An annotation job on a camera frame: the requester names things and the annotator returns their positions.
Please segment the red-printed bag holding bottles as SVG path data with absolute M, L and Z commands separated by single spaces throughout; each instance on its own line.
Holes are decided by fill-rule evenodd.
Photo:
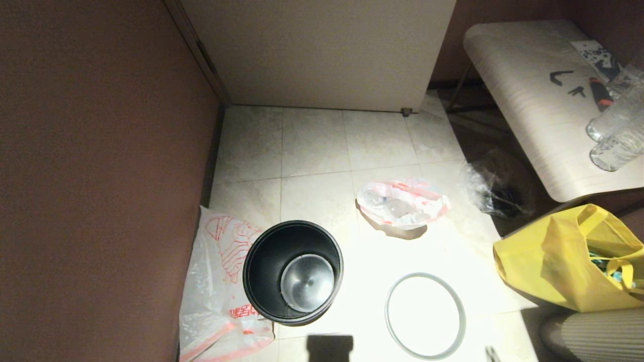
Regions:
M 390 199 L 401 199 L 416 208 L 416 218 L 393 219 L 388 209 L 370 208 L 364 204 L 363 192 L 367 189 L 384 189 Z M 446 195 L 435 192 L 425 179 L 385 179 L 365 184 L 356 196 L 361 213 L 377 225 L 386 225 L 400 230 L 414 230 L 425 227 L 446 215 L 451 202 Z

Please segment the black trash bin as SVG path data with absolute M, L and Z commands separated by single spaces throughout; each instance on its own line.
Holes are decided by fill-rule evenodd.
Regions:
M 338 241 L 315 223 L 276 224 L 251 245 L 243 287 L 251 305 L 271 322 L 301 327 L 332 306 L 344 276 Z

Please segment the yellow fabric tote bag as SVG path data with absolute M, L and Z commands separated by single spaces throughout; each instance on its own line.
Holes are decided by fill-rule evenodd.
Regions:
M 634 266 L 644 279 L 644 242 L 609 211 L 586 204 L 545 216 L 493 245 L 497 271 L 534 298 L 587 313 L 644 307 L 644 296 L 614 286 L 589 251 Z

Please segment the flat red-printed plastic bag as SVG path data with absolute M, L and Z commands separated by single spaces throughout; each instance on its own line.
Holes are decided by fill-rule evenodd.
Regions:
M 179 362 L 230 362 L 269 346 L 271 321 L 243 285 L 246 256 L 262 229 L 200 209 L 179 314 Z

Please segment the beige ribbed cylinder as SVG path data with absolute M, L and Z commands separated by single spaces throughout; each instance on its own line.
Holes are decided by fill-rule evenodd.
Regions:
M 539 335 L 568 362 L 644 362 L 644 307 L 555 316 Z

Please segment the teal printed packet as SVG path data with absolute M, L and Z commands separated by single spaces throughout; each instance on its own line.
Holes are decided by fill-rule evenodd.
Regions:
M 603 256 L 593 250 L 589 251 L 589 259 L 614 286 L 628 294 L 644 296 L 644 279 L 635 279 L 630 261 Z

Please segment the crumpled clear plastic wrap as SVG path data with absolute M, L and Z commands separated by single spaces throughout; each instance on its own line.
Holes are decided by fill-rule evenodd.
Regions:
M 525 200 L 514 184 L 512 172 L 492 160 L 467 163 L 461 171 L 469 201 L 486 215 L 517 218 L 525 213 Z

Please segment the clear crushed plastic bottle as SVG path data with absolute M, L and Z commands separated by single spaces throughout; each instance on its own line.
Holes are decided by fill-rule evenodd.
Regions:
M 385 208 L 389 204 L 389 195 L 384 189 L 367 189 L 363 192 L 363 199 L 370 208 Z

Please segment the clear plastic water bottle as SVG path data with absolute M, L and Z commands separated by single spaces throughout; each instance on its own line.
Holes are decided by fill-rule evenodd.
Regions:
M 606 87 L 614 103 L 586 126 L 587 135 L 595 142 L 644 117 L 644 48 Z
M 604 171 L 614 172 L 644 155 L 644 126 L 624 127 L 591 149 L 591 162 Z

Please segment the white wood-grain table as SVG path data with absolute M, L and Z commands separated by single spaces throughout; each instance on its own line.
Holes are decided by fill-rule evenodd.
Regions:
M 572 22 L 476 24 L 463 45 L 474 69 L 554 201 L 644 188 L 644 160 L 619 171 L 596 167 L 586 126 L 599 115 L 589 87 L 595 71 L 573 47 L 586 41 Z

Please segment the red and black tool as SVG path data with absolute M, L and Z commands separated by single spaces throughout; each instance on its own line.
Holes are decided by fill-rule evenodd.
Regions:
M 589 78 L 589 85 L 593 94 L 593 99 L 599 112 L 604 112 L 610 107 L 614 100 L 602 80 L 594 76 Z

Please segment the blue printed paper sheet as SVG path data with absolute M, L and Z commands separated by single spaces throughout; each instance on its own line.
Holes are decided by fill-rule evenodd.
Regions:
M 622 66 L 618 59 L 596 40 L 572 41 L 570 44 L 605 84 L 621 73 Z

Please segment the white cabinet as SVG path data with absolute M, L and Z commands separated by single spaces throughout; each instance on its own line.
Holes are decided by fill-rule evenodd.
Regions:
M 418 113 L 457 0 L 180 0 L 234 105 Z

